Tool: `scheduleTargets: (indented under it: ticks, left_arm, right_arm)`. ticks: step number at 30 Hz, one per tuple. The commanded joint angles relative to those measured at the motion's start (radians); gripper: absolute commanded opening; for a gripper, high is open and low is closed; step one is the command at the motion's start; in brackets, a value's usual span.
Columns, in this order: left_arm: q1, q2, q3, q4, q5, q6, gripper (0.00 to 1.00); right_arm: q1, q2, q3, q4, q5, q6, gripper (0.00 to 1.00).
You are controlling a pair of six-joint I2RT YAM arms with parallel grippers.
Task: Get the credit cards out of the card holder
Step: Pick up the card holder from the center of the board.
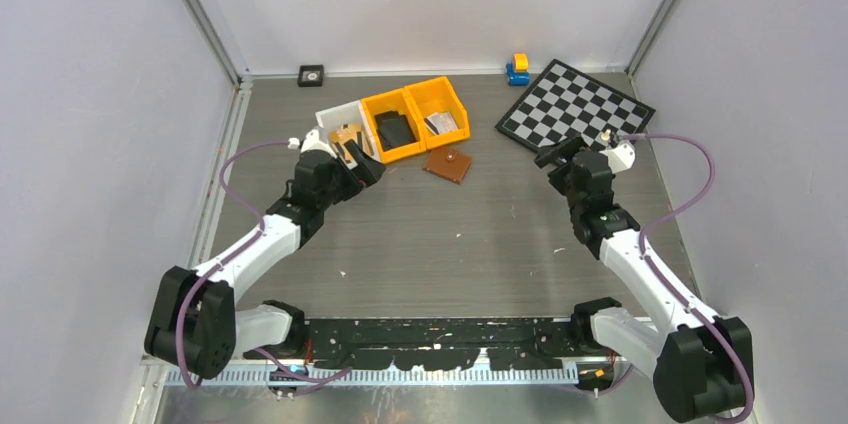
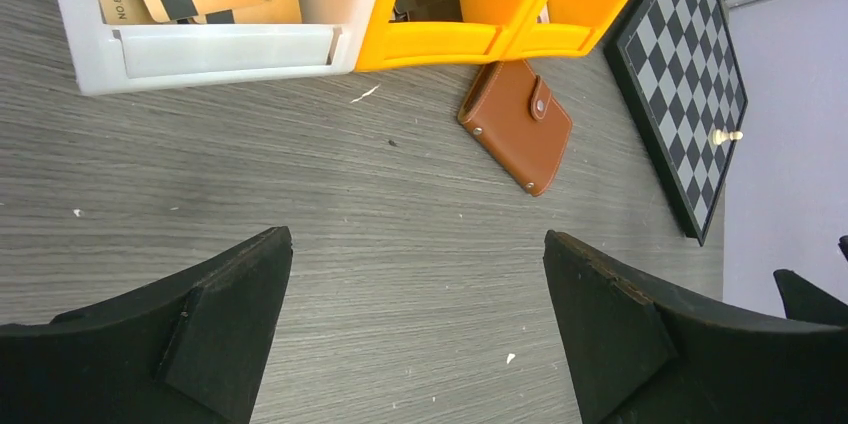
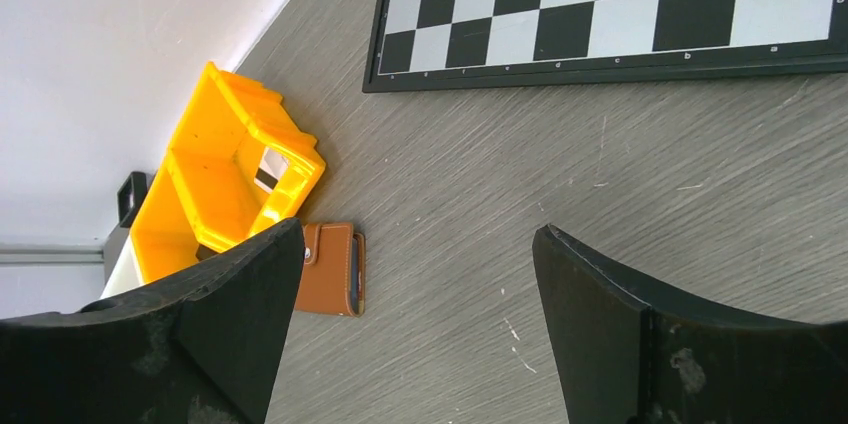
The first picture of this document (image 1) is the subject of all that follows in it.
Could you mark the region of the brown leather card holder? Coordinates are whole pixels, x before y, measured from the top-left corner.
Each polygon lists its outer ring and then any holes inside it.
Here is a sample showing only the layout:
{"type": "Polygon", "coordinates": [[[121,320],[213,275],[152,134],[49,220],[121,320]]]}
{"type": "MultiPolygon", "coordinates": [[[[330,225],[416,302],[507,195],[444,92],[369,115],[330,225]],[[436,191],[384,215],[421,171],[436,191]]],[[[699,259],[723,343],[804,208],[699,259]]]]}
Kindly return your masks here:
{"type": "Polygon", "coordinates": [[[430,174],[460,184],[472,163],[472,157],[455,148],[438,147],[429,152],[422,169],[430,174]]]}

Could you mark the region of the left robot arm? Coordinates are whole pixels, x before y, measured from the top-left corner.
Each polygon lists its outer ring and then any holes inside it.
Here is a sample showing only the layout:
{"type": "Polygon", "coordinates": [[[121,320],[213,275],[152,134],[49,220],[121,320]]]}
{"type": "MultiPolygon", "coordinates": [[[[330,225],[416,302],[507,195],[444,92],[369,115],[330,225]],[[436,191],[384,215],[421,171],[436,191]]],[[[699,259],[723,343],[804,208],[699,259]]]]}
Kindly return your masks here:
{"type": "Polygon", "coordinates": [[[284,358],[307,342],[301,311],[272,301],[247,311],[236,306],[277,263],[320,230],[326,211],[375,185],[384,164],[354,140],[340,149],[322,141],[292,141],[294,175],[256,226],[221,254],[191,269],[175,266],[162,277],[144,339],[147,354],[175,365],[195,389],[218,376],[234,357],[271,347],[284,358]]]}

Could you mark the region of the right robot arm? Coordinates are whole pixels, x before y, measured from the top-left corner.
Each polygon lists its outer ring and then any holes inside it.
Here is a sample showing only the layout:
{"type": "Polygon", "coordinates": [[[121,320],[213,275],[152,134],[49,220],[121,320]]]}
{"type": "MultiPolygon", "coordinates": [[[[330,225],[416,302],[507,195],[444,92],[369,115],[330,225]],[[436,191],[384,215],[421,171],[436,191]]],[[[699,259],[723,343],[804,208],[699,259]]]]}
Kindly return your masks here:
{"type": "Polygon", "coordinates": [[[743,423],[755,399],[752,333],[701,301],[648,242],[614,199],[613,180],[635,162],[625,135],[612,148],[590,149],[580,136],[538,149],[535,164],[567,199],[575,237],[611,270],[648,313],[645,324],[614,299],[581,303],[571,316],[571,341],[584,354],[609,349],[649,378],[667,415],[678,423],[712,418],[743,423]]]}

